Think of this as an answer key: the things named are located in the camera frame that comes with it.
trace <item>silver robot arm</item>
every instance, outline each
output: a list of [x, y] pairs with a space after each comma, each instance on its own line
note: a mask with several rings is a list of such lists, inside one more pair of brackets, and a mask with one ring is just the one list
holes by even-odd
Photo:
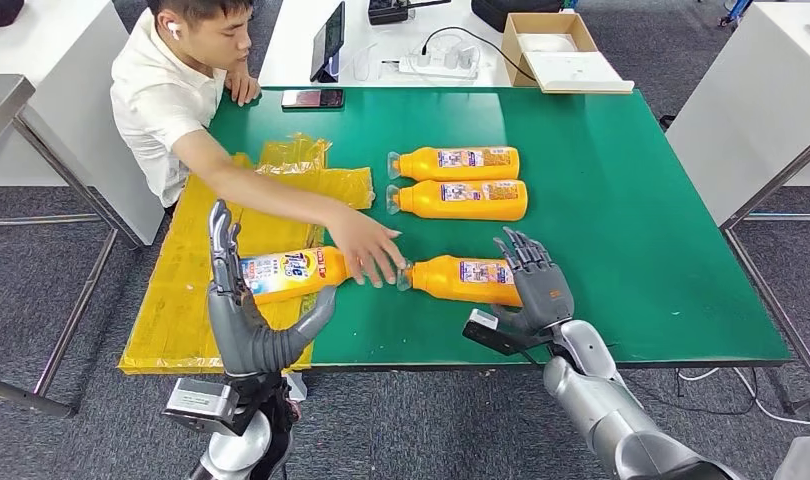
[[495, 306], [498, 324], [516, 335], [549, 339], [557, 354], [544, 367], [544, 386], [606, 471], [620, 480], [743, 480], [655, 425], [626, 387], [596, 328], [573, 319], [567, 281], [543, 245], [521, 232], [505, 232], [511, 248], [495, 242], [514, 274], [523, 309], [512, 313]]
[[281, 371], [292, 365], [334, 313], [332, 287], [291, 328], [273, 330], [255, 306], [238, 256], [239, 224], [217, 200], [209, 217], [213, 280], [208, 316], [228, 385], [179, 379], [163, 414], [211, 433], [189, 480], [269, 480], [290, 454], [298, 405]]

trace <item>man's right hand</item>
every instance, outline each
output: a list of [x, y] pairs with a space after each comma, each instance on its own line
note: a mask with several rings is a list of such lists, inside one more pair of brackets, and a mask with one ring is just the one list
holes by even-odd
[[398, 268], [405, 268], [406, 264], [399, 248], [393, 243], [400, 232], [390, 230], [344, 204], [333, 208], [325, 227], [346, 258], [346, 268], [359, 285], [364, 284], [366, 274], [374, 287], [382, 286], [377, 265], [387, 283], [396, 283], [396, 271], [391, 266], [391, 260]]

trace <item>tablet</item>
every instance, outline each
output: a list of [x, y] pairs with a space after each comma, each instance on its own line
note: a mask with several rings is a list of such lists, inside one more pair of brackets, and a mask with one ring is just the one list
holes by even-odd
[[340, 2], [334, 13], [328, 17], [325, 25], [314, 36], [314, 50], [311, 54], [311, 81], [336, 81], [330, 72], [326, 72], [329, 60], [343, 46], [343, 27], [345, 25], [346, 5]]

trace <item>clear bottle cap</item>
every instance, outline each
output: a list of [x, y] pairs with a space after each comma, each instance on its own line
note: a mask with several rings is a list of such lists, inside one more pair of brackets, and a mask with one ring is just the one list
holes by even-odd
[[399, 213], [399, 187], [396, 185], [387, 186], [387, 213], [394, 215]]
[[414, 268], [414, 264], [408, 262], [405, 265], [405, 268], [400, 268], [396, 272], [396, 289], [400, 292], [404, 292], [405, 290], [411, 289], [413, 286], [411, 282], [411, 269]]
[[401, 171], [399, 170], [399, 154], [390, 152], [387, 154], [387, 176], [391, 180], [399, 178]]

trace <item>bottle label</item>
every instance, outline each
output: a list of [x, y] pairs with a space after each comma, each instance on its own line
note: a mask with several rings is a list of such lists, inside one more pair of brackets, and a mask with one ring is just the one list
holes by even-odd
[[322, 248], [245, 258], [240, 260], [240, 268], [253, 295], [286, 290], [315, 273], [320, 278], [326, 275]]
[[499, 283], [514, 285], [514, 275], [505, 262], [476, 262], [464, 260], [458, 266], [464, 283]]
[[513, 200], [520, 196], [516, 182], [483, 182], [481, 189], [467, 183], [440, 184], [440, 199], [444, 202], [465, 200]]
[[481, 150], [439, 150], [437, 164], [441, 167], [492, 167], [511, 164], [508, 148]]

